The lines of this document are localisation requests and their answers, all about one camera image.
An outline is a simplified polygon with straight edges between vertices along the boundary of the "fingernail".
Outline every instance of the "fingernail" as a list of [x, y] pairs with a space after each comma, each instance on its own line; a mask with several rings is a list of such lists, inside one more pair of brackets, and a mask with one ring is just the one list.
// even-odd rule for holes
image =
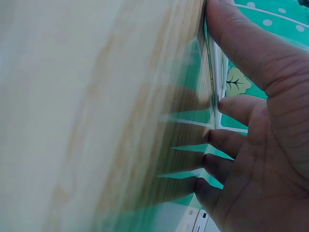
[[203, 135], [202, 135], [204, 142], [208, 142], [210, 132], [211, 130], [209, 128], [207, 127], [204, 128]]
[[231, 4], [231, 5], [235, 5], [234, 0], [218, 0], [220, 2], [226, 3], [226, 4]]

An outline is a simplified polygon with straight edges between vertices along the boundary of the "wooden board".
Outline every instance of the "wooden board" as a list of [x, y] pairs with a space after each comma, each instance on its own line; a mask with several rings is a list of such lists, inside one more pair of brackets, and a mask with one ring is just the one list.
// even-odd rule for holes
[[[179, 199], [201, 167], [208, 110], [202, 0], [11, 0], [0, 10], [0, 228], [104, 231]], [[196, 53], [194, 87], [179, 84]]]

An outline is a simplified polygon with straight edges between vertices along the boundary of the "light wooden surface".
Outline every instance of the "light wooden surface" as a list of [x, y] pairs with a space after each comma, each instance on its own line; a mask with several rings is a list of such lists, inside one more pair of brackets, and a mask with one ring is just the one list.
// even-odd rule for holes
[[[99, 231], [193, 192], [211, 105], [202, 0], [7, 0], [0, 9], [0, 230]], [[199, 38], [194, 89], [177, 85]]]

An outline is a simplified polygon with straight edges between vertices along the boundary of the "finger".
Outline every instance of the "finger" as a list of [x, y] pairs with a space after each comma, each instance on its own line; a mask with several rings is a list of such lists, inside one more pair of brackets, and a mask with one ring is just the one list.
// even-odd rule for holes
[[159, 155], [156, 173], [170, 174], [196, 170], [203, 167], [203, 160], [203, 152], [170, 149], [167, 153]]
[[211, 186], [205, 179], [199, 178], [195, 186], [195, 194], [206, 212], [212, 217], [222, 190]]
[[221, 184], [224, 185], [227, 176], [229, 175], [234, 161], [224, 159], [212, 154], [206, 154], [204, 159], [205, 170]]
[[246, 136], [230, 130], [211, 130], [208, 143], [231, 158], [236, 156], [246, 141]]
[[266, 104], [266, 100], [249, 95], [237, 95], [223, 98], [219, 102], [219, 111], [248, 126], [256, 107]]
[[306, 51], [259, 28], [237, 7], [209, 0], [206, 16], [209, 31], [224, 53], [268, 96], [283, 91], [291, 81], [302, 82], [302, 74], [309, 73]]

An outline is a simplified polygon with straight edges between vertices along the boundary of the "white stripe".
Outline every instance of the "white stripe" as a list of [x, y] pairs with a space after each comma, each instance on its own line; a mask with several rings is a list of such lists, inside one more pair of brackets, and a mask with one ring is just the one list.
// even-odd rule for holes
[[276, 13], [272, 13], [272, 12], [269, 12], [269, 11], [265, 11], [265, 10], [261, 10], [261, 9], [257, 9], [257, 8], [252, 8], [252, 7], [249, 7], [249, 6], [244, 6], [244, 5], [240, 5], [240, 4], [235, 4], [237, 7], [240, 7], [240, 8], [246, 8], [246, 9], [249, 9], [249, 10], [253, 10], [253, 11], [259, 11], [259, 12], [263, 12], [265, 14], [268, 14], [268, 15], [273, 15], [273, 16], [276, 16], [276, 17], [279, 17], [279, 18], [283, 18], [283, 19], [286, 19], [288, 21], [291, 21], [291, 22], [294, 22], [294, 23], [297, 23], [299, 25], [302, 25], [306, 28], [309, 28], [309, 26], [307, 24], [304, 24], [304, 23], [301, 23], [299, 21], [296, 21], [294, 19], [291, 19], [291, 18], [288, 18], [288, 17], [285, 17], [285, 16], [282, 16], [280, 14], [276, 14]]

